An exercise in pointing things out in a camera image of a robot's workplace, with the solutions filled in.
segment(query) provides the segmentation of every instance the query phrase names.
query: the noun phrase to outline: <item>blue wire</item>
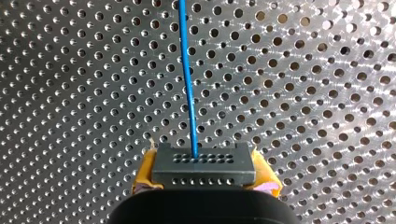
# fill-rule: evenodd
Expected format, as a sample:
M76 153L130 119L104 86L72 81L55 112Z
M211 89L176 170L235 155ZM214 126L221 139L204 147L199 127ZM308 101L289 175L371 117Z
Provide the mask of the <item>blue wire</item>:
M198 136L196 132L197 125L195 123L194 93L191 84L189 54L187 52L189 46L189 38L187 36L185 0L178 0L178 23L180 24L181 62L183 64L184 82L186 83L187 105L189 106L191 154L193 158L197 158Z

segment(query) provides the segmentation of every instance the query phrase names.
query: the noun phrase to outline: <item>gray metal surface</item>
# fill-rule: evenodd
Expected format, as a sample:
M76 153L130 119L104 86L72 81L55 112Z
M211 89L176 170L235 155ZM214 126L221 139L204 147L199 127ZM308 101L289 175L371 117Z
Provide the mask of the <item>gray metal surface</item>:
M202 147L257 144L303 223L395 223L395 1L187 5ZM105 223L189 146L175 8L1 1L1 223Z
M231 148L202 147L196 159L191 157L190 148L161 143L151 178L166 189L242 188L253 184L256 177L250 155L247 143Z

